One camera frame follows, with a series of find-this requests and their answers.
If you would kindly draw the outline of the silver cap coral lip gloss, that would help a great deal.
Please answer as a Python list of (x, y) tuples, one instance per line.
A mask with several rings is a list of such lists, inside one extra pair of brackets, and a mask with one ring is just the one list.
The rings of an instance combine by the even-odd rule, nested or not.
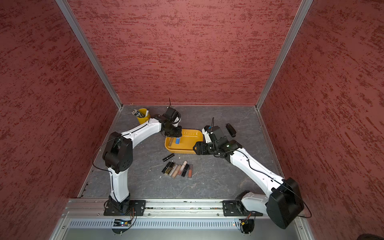
[(192, 176), (193, 176), (193, 165), (189, 165), (188, 178), (192, 178)]

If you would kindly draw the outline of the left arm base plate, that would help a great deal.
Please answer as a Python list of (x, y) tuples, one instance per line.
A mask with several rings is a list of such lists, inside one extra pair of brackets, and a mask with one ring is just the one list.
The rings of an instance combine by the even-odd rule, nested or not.
[(115, 202), (108, 199), (104, 204), (104, 216), (143, 216), (145, 207), (145, 200), (129, 200), (122, 203)]

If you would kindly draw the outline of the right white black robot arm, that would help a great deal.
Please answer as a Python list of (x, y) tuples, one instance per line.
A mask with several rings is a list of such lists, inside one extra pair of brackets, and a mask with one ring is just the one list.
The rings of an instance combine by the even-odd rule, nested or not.
[(197, 142), (197, 155), (213, 155), (227, 160), (242, 170), (264, 192), (265, 197), (246, 193), (240, 199), (241, 206), (249, 212), (267, 215), (279, 228), (286, 229), (304, 210), (299, 184), (292, 178), (284, 179), (253, 158), (237, 141)]

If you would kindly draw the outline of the yellow plastic storage box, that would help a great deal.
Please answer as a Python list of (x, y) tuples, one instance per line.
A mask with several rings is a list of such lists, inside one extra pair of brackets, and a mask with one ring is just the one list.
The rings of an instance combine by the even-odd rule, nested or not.
[(196, 142), (202, 142), (204, 139), (203, 133), (200, 130), (182, 130), (182, 137), (180, 143), (175, 144), (176, 138), (174, 138), (171, 147), (168, 147), (170, 138), (167, 137), (165, 140), (165, 147), (170, 153), (174, 154), (196, 154), (193, 147)]

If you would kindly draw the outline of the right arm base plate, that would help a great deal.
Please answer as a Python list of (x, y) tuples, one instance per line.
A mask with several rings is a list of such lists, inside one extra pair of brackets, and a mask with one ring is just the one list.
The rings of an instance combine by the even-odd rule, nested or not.
[(241, 203), (241, 201), (230, 201), (224, 200), (223, 204), (223, 213), (225, 217), (262, 217), (263, 214), (255, 211), (248, 211)]

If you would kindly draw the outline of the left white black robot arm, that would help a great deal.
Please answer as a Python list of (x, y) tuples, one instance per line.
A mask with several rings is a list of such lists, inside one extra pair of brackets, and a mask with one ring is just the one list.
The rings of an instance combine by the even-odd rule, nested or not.
[(168, 107), (163, 115), (154, 115), (129, 131), (111, 133), (103, 152), (103, 160), (110, 175), (111, 193), (107, 201), (109, 209), (121, 215), (130, 213), (128, 169), (133, 162), (133, 149), (157, 133), (163, 133), (165, 137), (181, 137), (181, 118), (176, 109)]

